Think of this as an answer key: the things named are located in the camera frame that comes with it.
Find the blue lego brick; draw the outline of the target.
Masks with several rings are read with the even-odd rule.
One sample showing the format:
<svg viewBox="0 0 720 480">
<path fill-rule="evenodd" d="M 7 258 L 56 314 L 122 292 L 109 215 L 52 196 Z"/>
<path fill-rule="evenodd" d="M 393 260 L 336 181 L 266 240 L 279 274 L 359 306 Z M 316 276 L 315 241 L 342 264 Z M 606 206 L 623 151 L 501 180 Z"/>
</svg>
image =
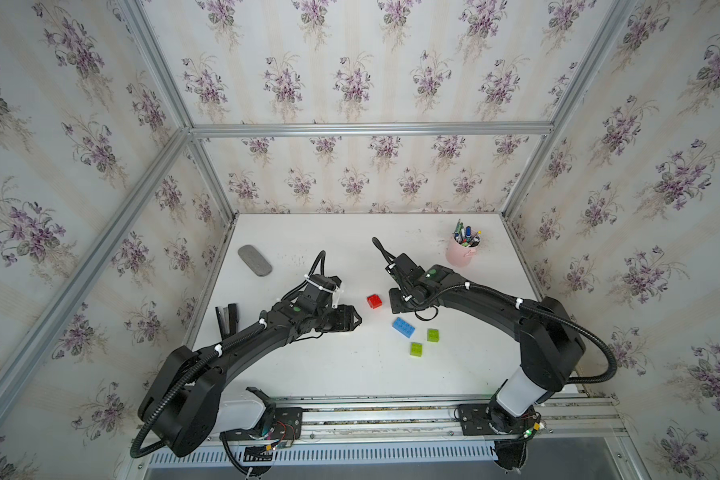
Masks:
<svg viewBox="0 0 720 480">
<path fill-rule="evenodd" d="M 412 338 L 415 333 L 415 327 L 400 317 L 393 321 L 392 327 L 406 338 Z"/>
</svg>

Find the red lego brick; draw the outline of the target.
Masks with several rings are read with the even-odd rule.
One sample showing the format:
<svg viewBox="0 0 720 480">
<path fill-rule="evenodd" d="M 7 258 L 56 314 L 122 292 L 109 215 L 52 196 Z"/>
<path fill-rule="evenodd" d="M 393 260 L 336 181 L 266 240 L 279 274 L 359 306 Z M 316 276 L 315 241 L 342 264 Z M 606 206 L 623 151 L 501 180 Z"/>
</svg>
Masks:
<svg viewBox="0 0 720 480">
<path fill-rule="evenodd" d="M 368 296 L 366 301 L 371 309 L 378 309 L 383 305 L 381 297 L 377 294 Z"/>
</svg>

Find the green lego brick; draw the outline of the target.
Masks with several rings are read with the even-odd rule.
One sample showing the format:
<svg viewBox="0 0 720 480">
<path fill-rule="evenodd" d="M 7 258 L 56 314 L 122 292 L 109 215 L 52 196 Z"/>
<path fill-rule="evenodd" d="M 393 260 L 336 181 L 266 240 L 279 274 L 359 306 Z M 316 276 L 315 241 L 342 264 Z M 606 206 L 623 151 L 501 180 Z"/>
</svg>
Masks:
<svg viewBox="0 0 720 480">
<path fill-rule="evenodd" d="M 412 342 L 410 344 L 409 355 L 414 358 L 421 358 L 423 355 L 423 346 L 420 343 Z"/>
<path fill-rule="evenodd" d="M 438 343 L 440 340 L 440 334 L 437 329 L 427 330 L 427 341 L 431 343 Z"/>
</svg>

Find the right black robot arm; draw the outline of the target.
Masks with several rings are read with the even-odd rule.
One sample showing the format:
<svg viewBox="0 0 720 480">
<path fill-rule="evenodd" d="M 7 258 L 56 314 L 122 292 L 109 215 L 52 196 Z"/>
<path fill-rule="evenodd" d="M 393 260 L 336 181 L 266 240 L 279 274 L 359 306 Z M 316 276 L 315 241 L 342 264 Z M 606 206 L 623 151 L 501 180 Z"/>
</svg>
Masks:
<svg viewBox="0 0 720 480">
<path fill-rule="evenodd" d="M 385 271 L 396 283 L 389 291 L 392 311 L 414 313 L 446 308 L 467 314 L 509 335 L 519 345 L 520 363 L 491 400 L 491 409 L 515 419 L 569 384 L 599 384 L 618 370 L 613 350 L 572 321 L 554 298 L 525 299 L 475 283 L 458 272 L 434 265 L 425 269 L 408 255 L 382 252 Z M 586 342 L 606 359 L 605 371 L 576 377 L 572 373 L 586 352 Z"/>
</svg>

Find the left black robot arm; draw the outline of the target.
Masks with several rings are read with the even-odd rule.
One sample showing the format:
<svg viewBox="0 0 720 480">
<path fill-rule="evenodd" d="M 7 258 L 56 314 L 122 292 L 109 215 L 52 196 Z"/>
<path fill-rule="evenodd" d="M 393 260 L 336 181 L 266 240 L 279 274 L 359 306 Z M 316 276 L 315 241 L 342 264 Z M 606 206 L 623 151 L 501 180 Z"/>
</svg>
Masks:
<svg viewBox="0 0 720 480">
<path fill-rule="evenodd" d="M 362 317 L 354 306 L 338 302 L 341 292 L 340 277 L 312 274 L 240 332 L 196 351 L 173 350 L 138 408 L 142 426 L 130 456 L 141 458 L 163 447 L 178 457 L 188 455 L 211 433 L 222 393 L 243 371 L 310 332 L 355 330 Z"/>
</svg>

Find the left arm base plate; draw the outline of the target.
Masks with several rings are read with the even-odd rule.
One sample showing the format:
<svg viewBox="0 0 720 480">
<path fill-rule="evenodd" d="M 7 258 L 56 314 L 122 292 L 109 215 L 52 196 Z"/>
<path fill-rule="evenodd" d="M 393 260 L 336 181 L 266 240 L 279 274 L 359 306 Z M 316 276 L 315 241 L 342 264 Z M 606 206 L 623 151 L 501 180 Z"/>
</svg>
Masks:
<svg viewBox="0 0 720 480">
<path fill-rule="evenodd" d="M 250 429 L 233 429 L 224 433 L 227 441 L 254 441 L 290 448 L 301 436 L 304 409 L 274 407 L 267 409 Z"/>
</svg>

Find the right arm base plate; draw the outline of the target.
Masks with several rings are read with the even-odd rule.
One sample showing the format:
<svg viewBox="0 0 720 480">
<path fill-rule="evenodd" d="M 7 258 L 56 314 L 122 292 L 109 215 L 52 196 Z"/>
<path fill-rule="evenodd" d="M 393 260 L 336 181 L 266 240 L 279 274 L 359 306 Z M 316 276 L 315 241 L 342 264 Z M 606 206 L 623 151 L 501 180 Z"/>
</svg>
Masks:
<svg viewBox="0 0 720 480">
<path fill-rule="evenodd" d="M 533 407 L 514 417 L 498 405 L 483 403 L 460 404 L 454 417 L 464 436 L 504 435 L 516 439 L 533 436 L 541 420 Z"/>
</svg>

